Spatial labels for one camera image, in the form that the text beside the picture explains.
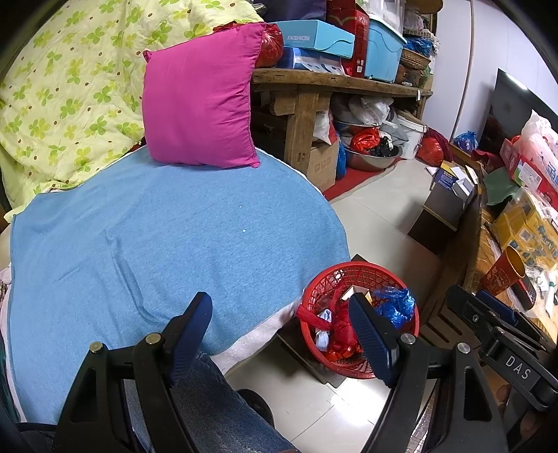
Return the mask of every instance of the bed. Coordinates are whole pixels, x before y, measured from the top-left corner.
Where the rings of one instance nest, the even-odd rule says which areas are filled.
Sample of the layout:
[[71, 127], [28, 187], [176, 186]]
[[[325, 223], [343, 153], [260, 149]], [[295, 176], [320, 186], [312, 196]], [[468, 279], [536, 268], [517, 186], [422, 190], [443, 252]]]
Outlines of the bed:
[[16, 420], [56, 423], [92, 341], [135, 344], [206, 291], [201, 348], [226, 372], [349, 255], [321, 193], [261, 150], [259, 168], [231, 170], [127, 152], [142, 135], [141, 51], [259, 20], [247, 2], [46, 4], [3, 55], [14, 63], [2, 73], [0, 168], [14, 209], [0, 384]]

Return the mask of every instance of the red plastic basket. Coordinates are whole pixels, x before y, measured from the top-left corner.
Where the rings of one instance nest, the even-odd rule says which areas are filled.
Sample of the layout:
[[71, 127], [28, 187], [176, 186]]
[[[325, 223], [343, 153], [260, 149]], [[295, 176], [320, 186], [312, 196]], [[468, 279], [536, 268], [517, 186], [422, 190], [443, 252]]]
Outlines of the red plastic basket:
[[[362, 286], [373, 290], [381, 289], [386, 286], [404, 289], [405, 284], [393, 275], [387, 269], [376, 264], [366, 261], [350, 261], [348, 263], [336, 264], [326, 269], [316, 276], [307, 286], [302, 296], [302, 305], [313, 313], [321, 313], [326, 307], [320, 307], [318, 302], [320, 299], [333, 292], [341, 285], [343, 292], [348, 290], [352, 285]], [[372, 305], [378, 306], [383, 300], [373, 298]], [[415, 305], [415, 315], [401, 329], [401, 332], [409, 332], [414, 336], [419, 334], [419, 311]], [[324, 357], [321, 351], [314, 344], [314, 334], [310, 332], [310, 328], [306, 322], [300, 322], [302, 336], [306, 341], [306, 345], [323, 365], [348, 378], [372, 379], [375, 378], [374, 371], [362, 354], [354, 354], [348, 359], [331, 362]]]

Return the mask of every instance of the blue gripper pad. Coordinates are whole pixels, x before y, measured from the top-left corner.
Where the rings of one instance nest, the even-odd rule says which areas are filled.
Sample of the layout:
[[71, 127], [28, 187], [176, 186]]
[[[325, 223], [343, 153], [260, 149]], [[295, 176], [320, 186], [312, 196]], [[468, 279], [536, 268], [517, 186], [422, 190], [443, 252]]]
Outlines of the blue gripper pad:
[[175, 332], [178, 338], [172, 351], [171, 369], [167, 374], [171, 385], [176, 385], [188, 374], [192, 361], [200, 348], [201, 340], [207, 331], [212, 314], [213, 303], [211, 297], [205, 292], [199, 292], [190, 302], [183, 316], [179, 317], [184, 317], [183, 320], [187, 322], [181, 332]]
[[494, 311], [500, 318], [502, 318], [503, 321], [507, 322], [513, 327], [517, 326], [515, 312], [505, 303], [500, 302], [498, 299], [487, 293], [485, 290], [478, 291], [475, 297], [483, 304], [488, 306], [488, 308], [490, 308], [492, 311]]
[[351, 296], [349, 319], [374, 374], [393, 387], [397, 382], [393, 366], [399, 357], [396, 328], [389, 319], [377, 314], [362, 294]]

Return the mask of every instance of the blue towel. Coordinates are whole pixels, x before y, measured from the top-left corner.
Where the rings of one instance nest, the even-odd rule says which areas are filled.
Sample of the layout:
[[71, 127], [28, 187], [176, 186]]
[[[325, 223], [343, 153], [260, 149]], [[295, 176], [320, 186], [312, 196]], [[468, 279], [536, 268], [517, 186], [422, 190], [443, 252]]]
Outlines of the blue towel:
[[221, 353], [349, 260], [328, 202], [258, 155], [259, 168], [221, 170], [163, 165], [144, 147], [16, 216], [8, 347], [28, 421], [57, 422], [92, 341], [133, 345], [205, 291], [201, 350]]

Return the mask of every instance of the magenta pillow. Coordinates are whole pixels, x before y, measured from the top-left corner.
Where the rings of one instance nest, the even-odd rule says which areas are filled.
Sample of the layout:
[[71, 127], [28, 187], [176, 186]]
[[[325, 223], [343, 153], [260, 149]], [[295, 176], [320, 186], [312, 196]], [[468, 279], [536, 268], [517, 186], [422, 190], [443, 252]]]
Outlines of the magenta pillow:
[[250, 80], [264, 22], [143, 54], [143, 124], [164, 163], [259, 166], [250, 135]]

